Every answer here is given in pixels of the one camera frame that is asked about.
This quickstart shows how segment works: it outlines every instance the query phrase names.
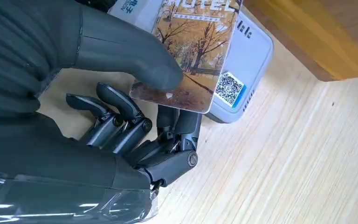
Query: tree illustration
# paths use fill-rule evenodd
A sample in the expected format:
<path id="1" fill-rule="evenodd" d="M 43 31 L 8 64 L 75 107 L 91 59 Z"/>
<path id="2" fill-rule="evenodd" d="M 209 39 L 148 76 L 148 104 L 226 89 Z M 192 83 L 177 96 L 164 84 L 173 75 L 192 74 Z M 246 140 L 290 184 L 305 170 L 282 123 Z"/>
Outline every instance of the tree illustration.
<path id="1" fill-rule="evenodd" d="M 227 32 L 229 32 L 229 28 L 225 26 L 221 26 L 220 29 L 217 29 L 215 22 L 207 23 L 203 29 L 203 35 L 196 41 L 197 56 L 194 61 L 192 75 L 195 74 L 195 70 L 199 67 L 201 58 L 205 54 L 227 43 Z"/>
<path id="2" fill-rule="evenodd" d="M 223 64 L 223 59 L 224 59 L 225 54 L 223 52 L 220 52 L 217 56 L 216 56 L 216 63 L 215 63 L 215 69 L 218 67 L 221 67 Z"/>
<path id="3" fill-rule="evenodd" d="M 181 23 L 172 23 L 172 17 L 174 13 L 177 12 L 178 6 L 176 6 L 175 3 L 173 3 L 168 10 L 165 10 L 162 15 L 165 17 L 162 19 L 166 22 L 168 22 L 168 29 L 162 31 L 162 29 L 157 28 L 158 30 L 158 37 L 160 37 L 161 42 L 164 44 L 170 37 L 176 36 L 178 34 L 182 33 L 188 33 L 189 29 L 194 26 L 194 22 L 191 20 L 184 20 Z"/>
<path id="4" fill-rule="evenodd" d="M 240 5 L 241 0 L 236 0 L 236 2 L 241 7 Z M 239 9 L 235 9 L 234 7 L 231 6 L 230 8 L 233 8 L 236 13 L 239 12 Z M 228 21 L 228 24 L 219 24 L 217 26 L 216 22 L 208 22 L 205 28 L 203 28 L 203 34 L 197 40 L 197 46 L 196 46 L 197 56 L 194 61 L 192 75 L 195 75 L 196 70 L 200 65 L 200 61 L 205 54 L 216 50 L 218 47 L 220 47 L 223 44 L 226 44 L 229 41 L 229 37 L 227 37 L 227 35 L 229 32 L 231 32 L 234 18 L 236 18 L 236 13 L 232 14 L 232 17 Z"/>

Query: clear plastic sheet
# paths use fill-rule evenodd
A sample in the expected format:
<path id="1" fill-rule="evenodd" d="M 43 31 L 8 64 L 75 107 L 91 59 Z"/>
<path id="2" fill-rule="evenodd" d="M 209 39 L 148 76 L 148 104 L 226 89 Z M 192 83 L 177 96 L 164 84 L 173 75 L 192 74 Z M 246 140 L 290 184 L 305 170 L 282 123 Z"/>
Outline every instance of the clear plastic sheet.
<path id="1" fill-rule="evenodd" d="M 151 190 L 104 189 L 0 173 L 0 223 L 133 224 L 157 213 Z"/>

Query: gray robotic arm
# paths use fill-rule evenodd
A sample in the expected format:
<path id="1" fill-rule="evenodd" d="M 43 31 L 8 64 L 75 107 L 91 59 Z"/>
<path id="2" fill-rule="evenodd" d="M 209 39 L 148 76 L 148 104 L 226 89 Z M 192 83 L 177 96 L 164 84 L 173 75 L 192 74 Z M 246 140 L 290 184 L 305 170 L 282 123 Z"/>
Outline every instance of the gray robotic arm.
<path id="1" fill-rule="evenodd" d="M 77 98 L 76 106 L 86 102 L 78 109 L 88 109 L 90 102 L 97 108 L 92 111 L 98 117 L 95 127 L 128 132 L 117 135 L 116 141 L 98 143 L 113 148 L 117 152 L 113 153 L 86 146 L 90 138 L 65 138 L 51 118 L 35 112 L 41 83 L 57 68 L 71 67 L 128 72 L 161 90 L 173 89 L 182 79 L 181 69 L 158 40 L 117 18 L 74 0 L 0 1 L 0 204 L 10 205 L 9 210 L 0 207 L 0 221 L 107 223 L 115 217 L 142 218 L 150 209 L 150 184 L 160 182 L 152 168 L 167 159 L 145 162 L 149 155 L 127 159 L 150 129 L 150 120 L 134 111 L 128 116 L 132 107 L 118 105 L 121 113 L 116 114 L 95 99 Z M 131 122 L 128 129 L 122 129 L 124 121 Z M 86 137 L 102 130 L 91 128 Z M 151 152 L 166 156 L 163 151 Z M 125 200 L 123 205 L 136 203 L 135 209 L 107 218 L 111 210 L 120 210 L 107 206 L 117 200 Z M 98 205 L 84 210 L 84 216 L 79 209 L 91 202 Z"/>

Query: light wood surface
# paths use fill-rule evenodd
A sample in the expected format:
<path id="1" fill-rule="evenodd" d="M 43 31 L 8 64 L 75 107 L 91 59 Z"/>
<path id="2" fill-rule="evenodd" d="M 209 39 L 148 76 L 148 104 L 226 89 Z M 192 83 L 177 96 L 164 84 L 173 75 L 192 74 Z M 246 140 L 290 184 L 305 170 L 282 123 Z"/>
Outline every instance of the light wood surface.
<path id="1" fill-rule="evenodd" d="M 148 224 L 358 224 L 358 79 L 318 81 L 276 39 L 275 56 L 241 120 L 204 118 L 195 169 L 161 189 Z M 128 91 L 123 73 L 63 70 L 40 112 L 67 137 L 91 125 L 65 93 L 94 95 L 97 82 Z M 155 121 L 157 106 L 138 102 Z M 148 135 L 154 139 L 155 129 Z"/>

